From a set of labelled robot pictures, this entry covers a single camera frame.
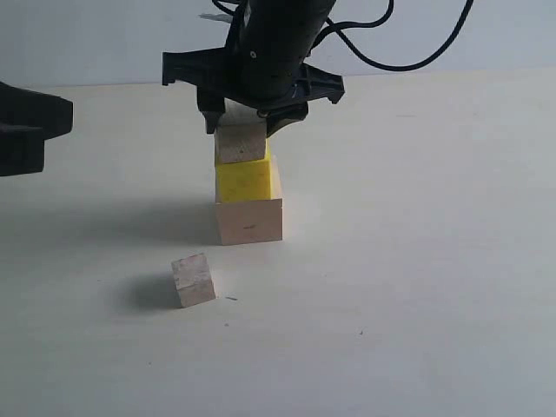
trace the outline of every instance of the yellow block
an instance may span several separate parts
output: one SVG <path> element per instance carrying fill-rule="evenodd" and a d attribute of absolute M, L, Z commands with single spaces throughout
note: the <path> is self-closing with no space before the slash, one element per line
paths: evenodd
<path fill-rule="evenodd" d="M 272 198 L 270 147 L 264 159 L 249 162 L 220 163 L 216 156 L 216 181 L 221 202 L 249 202 Z"/>

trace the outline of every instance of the black cable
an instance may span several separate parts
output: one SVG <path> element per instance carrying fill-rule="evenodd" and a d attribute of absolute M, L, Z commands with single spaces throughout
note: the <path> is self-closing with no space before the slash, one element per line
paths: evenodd
<path fill-rule="evenodd" d="M 212 0 L 212 4 L 214 6 L 216 6 L 218 9 L 220 9 L 220 11 L 223 11 L 224 13 L 226 13 L 227 15 L 234 15 L 234 11 L 227 8 L 226 6 L 224 6 L 223 4 L 221 4 L 218 0 Z"/>
<path fill-rule="evenodd" d="M 378 63 L 375 60 L 365 56 L 360 50 L 358 50 L 357 47 L 351 42 L 351 40 L 346 36 L 346 34 L 344 34 L 341 30 L 337 30 L 336 33 L 341 38 L 341 40 L 352 50 L 352 52 L 354 52 L 354 54 L 356 54 L 359 59 L 361 59 L 364 63 L 367 63 L 368 65 L 378 68 L 379 70 L 385 70 L 385 71 L 393 71 L 393 72 L 414 71 L 426 67 L 428 64 L 432 63 L 437 58 L 439 58 L 444 52 L 446 52 L 446 50 L 452 45 L 453 41 L 455 41 L 455 39 L 460 34 L 461 28 L 463 28 L 463 25 L 466 22 L 467 17 L 469 16 L 469 12 L 471 11 L 472 6 L 473 6 L 473 0 L 467 0 L 466 5 L 463 8 L 463 11 L 461 12 L 460 19 L 456 23 L 455 28 L 453 29 L 453 32 L 448 37 L 448 39 L 429 58 L 424 59 L 419 63 L 414 63 L 411 65 L 386 65 L 384 63 Z M 334 22 L 331 19 L 327 19 L 327 23 L 331 26 L 334 25 Z"/>
<path fill-rule="evenodd" d="M 319 36 L 317 36 L 316 39 L 314 40 L 313 47 L 311 49 L 314 49 L 317 46 L 319 46 L 325 37 L 327 37 L 332 33 L 338 33 L 339 30 L 356 29 L 356 28 L 362 28 L 362 29 L 378 28 L 379 26 L 382 26 L 382 24 L 386 23 L 393 13 L 394 13 L 394 0 L 388 0 L 388 8 L 386 10 L 386 13 L 384 14 L 384 16 L 382 16 L 378 20 L 375 20 L 374 22 L 369 22 L 369 23 L 338 22 L 338 23 L 330 24 L 327 21 L 329 26 L 321 30 Z"/>

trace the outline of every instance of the white wall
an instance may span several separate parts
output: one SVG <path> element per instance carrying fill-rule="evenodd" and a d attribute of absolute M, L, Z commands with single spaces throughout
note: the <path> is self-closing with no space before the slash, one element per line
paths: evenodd
<path fill-rule="evenodd" d="M 412 63 L 437 48 L 465 0 L 396 0 L 386 26 L 351 30 L 370 56 Z M 335 20 L 374 20 L 387 0 L 338 0 Z M 158 82 L 161 52 L 221 46 L 209 0 L 2 0 L 0 80 L 18 85 Z M 556 64 L 554 0 L 477 0 L 458 42 L 427 70 Z M 330 37 L 311 59 L 344 75 L 379 73 Z"/>

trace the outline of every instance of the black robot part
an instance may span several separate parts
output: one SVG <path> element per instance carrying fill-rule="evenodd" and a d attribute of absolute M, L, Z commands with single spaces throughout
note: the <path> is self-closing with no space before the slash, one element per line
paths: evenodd
<path fill-rule="evenodd" d="M 341 76 L 303 63 L 335 0 L 243 0 L 224 48 L 164 53 L 162 83 L 176 80 L 198 88 L 199 110 L 214 133 L 224 97 L 258 109 L 268 136 L 303 120 L 307 102 L 340 101 Z"/>
<path fill-rule="evenodd" d="M 0 83 L 0 176 L 43 171 L 44 141 L 72 126 L 72 102 Z"/>

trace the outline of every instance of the table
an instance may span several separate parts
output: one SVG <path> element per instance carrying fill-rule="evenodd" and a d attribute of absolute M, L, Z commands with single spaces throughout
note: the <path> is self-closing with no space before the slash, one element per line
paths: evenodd
<path fill-rule="evenodd" d="M 193 88 L 45 89 L 75 128 L 0 179 L 0 415 L 553 415 L 554 77 L 347 79 L 272 139 L 285 241 L 239 247 Z"/>

